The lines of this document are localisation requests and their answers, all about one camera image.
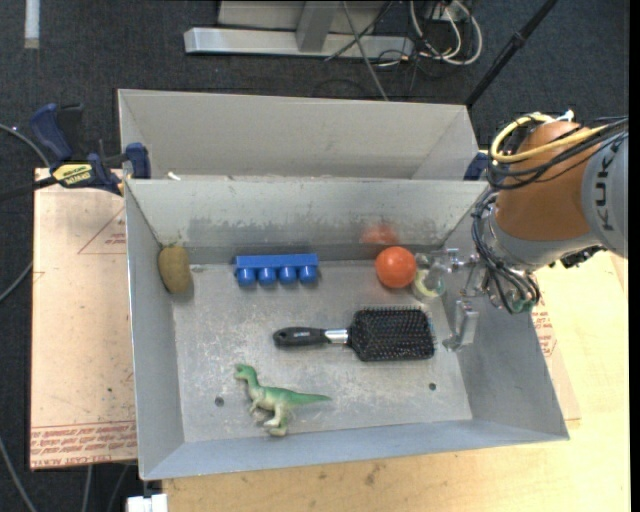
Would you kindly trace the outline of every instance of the clamp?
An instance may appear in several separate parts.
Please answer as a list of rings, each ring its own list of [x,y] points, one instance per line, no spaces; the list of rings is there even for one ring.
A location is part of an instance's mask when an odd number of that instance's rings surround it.
[[[56,156],[56,162],[49,169],[51,176],[37,182],[36,188],[59,183],[65,188],[91,187],[122,195],[122,180],[110,166],[126,161],[133,169],[129,176],[149,178],[151,165],[147,150],[139,142],[129,144],[123,154],[109,158],[97,152],[90,152],[86,157],[79,153],[82,143],[78,128],[83,109],[82,105],[73,105],[58,110],[55,103],[49,103],[31,117],[31,130]]]

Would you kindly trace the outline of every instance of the orange ball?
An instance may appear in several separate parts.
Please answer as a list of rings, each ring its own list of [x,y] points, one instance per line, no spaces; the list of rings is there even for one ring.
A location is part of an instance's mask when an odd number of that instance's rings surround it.
[[[389,288],[404,288],[416,275],[416,259],[413,253],[404,247],[388,247],[375,261],[376,273],[380,282]]]

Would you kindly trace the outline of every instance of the metal bracket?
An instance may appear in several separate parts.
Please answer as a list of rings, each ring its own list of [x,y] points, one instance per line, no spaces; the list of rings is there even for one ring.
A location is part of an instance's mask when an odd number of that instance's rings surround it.
[[[442,345],[451,352],[471,345],[476,335],[479,313],[473,309],[471,301],[459,299],[456,301],[455,332]]]

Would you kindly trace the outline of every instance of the toy dinosaur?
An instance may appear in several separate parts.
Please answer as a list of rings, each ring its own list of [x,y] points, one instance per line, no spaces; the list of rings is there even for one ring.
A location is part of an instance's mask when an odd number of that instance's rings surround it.
[[[236,365],[235,378],[247,381],[247,390],[253,400],[249,408],[250,413],[257,407],[275,412],[273,418],[264,423],[265,427],[273,427],[269,429],[269,434],[272,436],[284,436],[287,433],[288,415],[293,407],[331,400],[324,395],[296,393],[289,389],[261,386],[255,369],[246,364]]]

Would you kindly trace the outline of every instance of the wire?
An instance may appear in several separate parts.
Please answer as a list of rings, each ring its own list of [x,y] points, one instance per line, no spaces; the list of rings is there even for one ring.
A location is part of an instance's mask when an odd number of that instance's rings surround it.
[[[490,212],[493,204],[496,202],[498,193],[495,190],[487,190],[480,200],[476,203],[472,217],[473,223],[471,228],[471,238],[475,243],[479,256],[482,258],[487,268],[488,282],[485,288],[489,288],[493,283],[500,297],[500,302],[504,308],[510,313],[519,313],[526,305],[533,306],[540,301],[540,289],[533,275],[528,272],[520,274],[508,268],[504,261],[499,259],[485,242],[482,236],[481,223],[485,212]],[[509,300],[501,281],[504,280],[511,284],[519,297]]]
[[[113,509],[113,506],[115,505],[115,502],[116,502],[116,498],[118,497],[118,491],[120,490],[120,486],[122,485],[124,477],[126,476],[127,471],[131,466],[133,466],[133,464],[125,464],[124,468],[122,469],[122,472],[120,473],[120,477],[116,482],[116,486],[113,488],[113,492],[111,493],[111,497],[109,498],[109,503],[107,505],[106,512],[111,512],[111,510]]]
[[[452,64],[454,66],[467,66],[469,64],[473,64],[476,60],[478,60],[478,58],[480,57],[480,54],[482,53],[482,48],[483,48],[482,30],[480,29],[480,25],[476,21],[475,17],[471,15],[471,12],[469,11],[469,9],[467,9],[459,0],[454,0],[454,2],[452,2],[452,5],[455,5],[457,9],[460,9],[465,14],[466,18],[471,22],[473,30],[477,36],[475,53],[471,57],[465,58],[463,60],[454,58],[458,55],[458,53],[460,53],[460,50],[462,48],[462,36],[460,34],[460,31],[458,30],[458,27],[455,21],[453,20],[453,17],[451,16],[451,12],[450,12],[451,7],[449,5],[443,6],[442,12],[443,12],[443,15],[446,16],[446,18],[448,19],[448,22],[451,25],[453,32],[456,36],[456,48],[452,51],[447,50],[446,52],[439,52],[438,50],[436,50],[431,45],[431,43],[429,43],[429,41],[426,39],[424,30],[420,28],[420,24],[418,23],[418,18],[416,15],[415,2],[411,0],[409,2],[409,16],[411,19],[411,23],[420,41],[422,41],[422,43],[426,46],[426,48],[431,52],[431,53],[418,52],[418,54],[421,57],[441,60],[443,62]],[[433,13],[435,9],[436,7],[434,6],[434,8],[430,13],[430,19],[433,18]]]
[[[513,129],[523,126],[522,123],[530,122],[531,119],[538,122],[554,121],[554,119],[551,116],[542,116],[539,113],[530,114],[529,116],[521,117],[517,119],[516,121],[509,124],[491,144],[491,147],[489,148],[490,158],[500,163],[521,162],[533,156],[539,155],[540,153],[544,153],[546,151],[556,149],[558,147],[566,146],[569,144],[577,144],[579,142],[585,141],[590,137],[593,137],[594,135],[601,133],[603,130],[606,130],[607,128],[611,128],[613,126],[617,126],[618,124],[622,124],[622,121],[617,121],[615,123],[606,124],[604,126],[598,126],[597,128],[590,128],[584,132],[574,133],[569,137],[563,137],[563,138],[554,140],[552,142],[548,142],[547,144],[543,144],[542,146],[538,146],[528,151],[518,152],[514,155],[503,154],[498,149],[500,146],[500,143],[504,140],[502,134],[503,133],[510,134],[513,131]]]
[[[37,512],[37,509],[34,507],[31,499],[29,499],[29,495],[27,494],[27,491],[24,489],[24,486],[22,485],[22,482],[20,481],[20,478],[18,477],[16,470],[13,467],[13,464],[11,463],[11,459],[9,458],[9,453],[7,453],[7,448],[5,447],[4,442],[2,441],[2,436],[0,436],[0,452],[2,452],[2,458],[4,459],[4,463],[6,464],[7,469],[9,470],[9,474],[11,475],[11,479],[13,480],[13,484],[16,486],[16,489],[18,489],[20,496],[22,496],[22,501],[24,501],[24,504],[27,506],[27,508],[31,512]]]
[[[376,18],[369,23],[365,28],[363,28],[360,31],[359,36],[362,37],[364,36],[372,27],[374,27],[381,19],[382,17],[387,14],[387,12],[389,12],[389,9],[391,8],[391,6],[393,5],[393,2],[387,2],[387,4],[384,6],[383,9],[381,9],[380,13],[378,13],[378,15],[376,16]],[[333,53],[332,55],[330,55],[329,57],[327,57],[326,59],[324,59],[325,62],[329,62],[330,60],[335,59],[336,57],[340,57],[340,55],[342,55],[344,52],[346,52],[347,50],[349,50],[354,44],[356,44],[356,38],[353,38],[353,41],[351,41],[350,43],[344,45],[342,48],[340,48],[337,52]]]
[[[0,295],[0,302],[2,302],[4,299],[6,299],[13,290],[15,290],[20,283],[22,282],[22,280],[27,277],[27,275],[29,275],[29,271],[31,270],[31,268],[33,267],[33,261],[31,261],[28,265],[27,268],[25,268],[22,271],[22,274],[20,274],[18,276],[18,279],[16,279],[12,285],[9,286],[9,288],[7,288],[4,292],[2,292],[2,295]]]
[[[371,74],[371,77],[373,78],[373,81],[375,82],[376,87],[378,88],[378,91],[380,91],[380,95],[384,98],[385,101],[389,101],[389,98],[384,92],[384,89],[382,88],[382,84],[380,83],[380,80],[378,80],[378,76],[376,75],[376,72],[373,69],[371,62],[369,62],[369,58],[367,57],[367,54],[365,53],[364,48],[362,47],[360,36],[356,32],[356,28],[353,25],[353,19],[351,18],[351,14],[349,13],[349,9],[347,8],[347,2],[345,2],[344,0],[342,1],[342,8],[344,9],[344,14],[347,17],[347,21],[349,22],[349,27],[351,27],[351,31],[353,32],[353,37],[356,40],[356,44],[360,49],[360,54],[362,55],[362,59],[364,60],[364,63],[366,64],[367,69],[369,70],[369,73]]]
[[[84,495],[82,497],[82,512],[87,512],[89,507],[89,493],[91,492],[91,475],[93,473],[93,466],[89,466],[87,469],[87,480],[84,484]]]
[[[505,154],[505,147],[510,145],[509,142],[505,143],[505,140],[512,137],[516,130],[522,130],[530,125],[538,126],[540,124],[555,122],[560,119],[561,118],[554,119],[551,116],[534,112],[512,121],[502,129],[489,149],[489,167],[487,172],[487,180],[489,183],[496,189],[513,190],[533,182],[544,182],[556,179],[560,175],[576,168],[578,165],[590,158],[592,153],[586,155],[584,158],[580,159],[580,161],[572,164],[567,169],[563,169],[562,172],[557,175],[545,179],[541,178],[551,167],[559,164],[560,162],[584,153],[598,144],[605,143],[599,149],[594,149],[594,153],[600,151],[615,140],[618,140],[618,137],[616,136],[628,136],[629,118],[628,116],[624,116],[611,118],[612,122],[596,128],[583,130],[584,127],[579,125],[576,129],[570,130],[564,136],[554,139],[551,142],[538,146],[532,150],[518,152],[515,154]],[[542,152],[560,147],[565,147],[567,149],[561,151],[544,164],[522,170],[512,170],[510,168],[509,164],[512,162],[524,162],[525,160],[531,159]],[[508,184],[503,182],[506,177],[511,178],[511,182]]]
[[[42,160],[42,163],[45,165],[45,167],[51,167],[51,164],[49,163],[49,160],[47,159],[47,157],[40,150],[40,148],[36,146],[35,143],[32,142],[30,139],[22,135],[17,130],[14,130],[13,128],[10,128],[9,126],[2,123],[0,123],[0,130],[3,130],[7,132],[9,135],[13,135],[14,137],[20,139],[22,142],[24,142],[27,146],[29,146],[31,149],[33,149],[36,152],[36,154],[40,157],[40,160]]]

